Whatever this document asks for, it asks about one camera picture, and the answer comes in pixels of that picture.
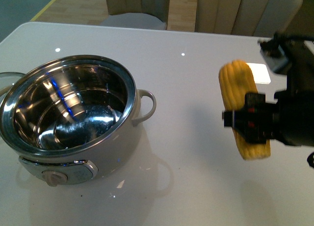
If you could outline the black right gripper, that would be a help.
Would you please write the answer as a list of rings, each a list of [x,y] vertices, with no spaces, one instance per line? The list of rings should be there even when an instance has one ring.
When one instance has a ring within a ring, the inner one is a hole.
[[[246,93],[244,106],[238,110],[225,110],[222,120],[249,144],[265,144],[276,138],[278,132],[274,122],[277,105],[267,103],[265,94]]]

